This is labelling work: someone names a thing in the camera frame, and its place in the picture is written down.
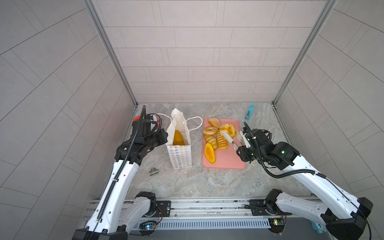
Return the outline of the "white paper bag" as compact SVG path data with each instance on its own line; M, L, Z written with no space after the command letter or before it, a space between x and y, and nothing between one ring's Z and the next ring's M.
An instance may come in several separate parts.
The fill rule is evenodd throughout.
M174 170L191 168L192 148L190 132L200 128L203 124L203 119L198 116L185 119L184 114L177 108L172 110L171 116L165 114L158 115L171 120L166 130L168 134L166 146ZM201 122L198 127L189 129L188 121L193 119L198 119Z

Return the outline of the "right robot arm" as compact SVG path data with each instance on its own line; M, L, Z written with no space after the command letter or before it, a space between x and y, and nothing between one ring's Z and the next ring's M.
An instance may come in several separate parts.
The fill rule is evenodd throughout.
M240 136L241 145L234 146L243 162L259 163L274 179L292 176L320 199L319 203L311 202L272 189L258 209L269 215L290 213L300 216L325 227L337 240L358 240L364 230L370 228L368 216L373 203L338 187L290 144L273 144L269 131L251 129L247 124L240 132L229 125L223 125L219 134L231 144L234 144L235 135Z

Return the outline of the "ridged spiral bread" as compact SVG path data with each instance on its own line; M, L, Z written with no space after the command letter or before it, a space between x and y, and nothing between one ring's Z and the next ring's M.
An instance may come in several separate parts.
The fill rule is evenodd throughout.
M218 148L220 150L226 150L229 147L228 141L222 136L220 131L216 133L216 136L217 136Z

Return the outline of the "orange oval bread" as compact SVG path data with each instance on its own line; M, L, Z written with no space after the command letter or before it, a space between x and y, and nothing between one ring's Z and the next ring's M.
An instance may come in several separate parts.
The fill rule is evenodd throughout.
M215 150L210 143L206 143L205 146L205 156L206 159L211 163L214 164L216 162L216 157L215 157Z

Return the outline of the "bundt ring bread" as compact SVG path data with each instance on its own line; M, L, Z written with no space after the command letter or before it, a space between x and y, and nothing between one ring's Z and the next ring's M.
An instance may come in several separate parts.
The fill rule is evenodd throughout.
M221 131L226 132L232 139L236 136L237 130L232 124L224 124L220 128Z

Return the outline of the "long baguette bread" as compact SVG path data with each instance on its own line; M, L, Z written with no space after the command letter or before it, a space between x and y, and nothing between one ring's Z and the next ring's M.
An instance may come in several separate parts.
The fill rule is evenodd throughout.
M174 146L184 146L185 145L185 141L183 139L183 136L180 133L180 131L178 131L178 130L175 130L173 145Z

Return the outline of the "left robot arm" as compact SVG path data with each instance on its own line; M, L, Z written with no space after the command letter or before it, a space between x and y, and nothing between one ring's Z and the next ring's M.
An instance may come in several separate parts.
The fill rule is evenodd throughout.
M132 127L131 137L116 150L111 177L96 211L84 228L75 230L74 240L126 240L142 216L156 213L156 195L140 192L121 215L127 192L144 157L167 143L168 137L161 118L147 114L145 106Z

